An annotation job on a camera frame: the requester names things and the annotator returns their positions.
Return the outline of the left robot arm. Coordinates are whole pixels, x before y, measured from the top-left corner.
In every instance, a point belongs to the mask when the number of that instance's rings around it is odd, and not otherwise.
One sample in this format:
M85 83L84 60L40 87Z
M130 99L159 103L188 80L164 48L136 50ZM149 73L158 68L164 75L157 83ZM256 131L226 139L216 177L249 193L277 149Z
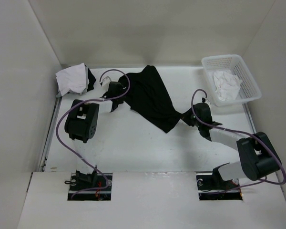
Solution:
M125 86L119 82L110 82L108 91L101 97L105 101L111 101L111 112L115 111L118 105L123 103L124 95L128 92L129 86ZM71 140L79 140L83 143L87 143L92 139L96 132L98 115L100 105L97 100L74 100L72 107L65 114L67 117L64 130L69 135ZM78 156L86 165L92 167L93 172L91 174L83 174L76 171L74 182L71 185L83 186L86 190L93 190L94 188L101 187L102 184L98 182L98 175L101 172L97 169L97 166L89 164L79 153L71 150L76 156ZM101 174L105 180L105 185L109 185L109 180L106 175Z

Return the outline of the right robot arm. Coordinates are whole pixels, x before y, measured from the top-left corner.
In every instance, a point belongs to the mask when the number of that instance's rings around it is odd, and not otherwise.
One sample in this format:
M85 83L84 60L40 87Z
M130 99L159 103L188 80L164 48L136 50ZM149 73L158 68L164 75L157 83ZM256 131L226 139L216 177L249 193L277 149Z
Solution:
M283 185L286 172L281 160L264 132L250 134L244 131L224 128L215 122L207 103L194 104L181 119L188 126L197 127L199 134L210 142L221 143L234 149L239 161L226 163L212 170L207 188L211 190L230 191L239 189L233 179L248 178L253 185L269 183Z

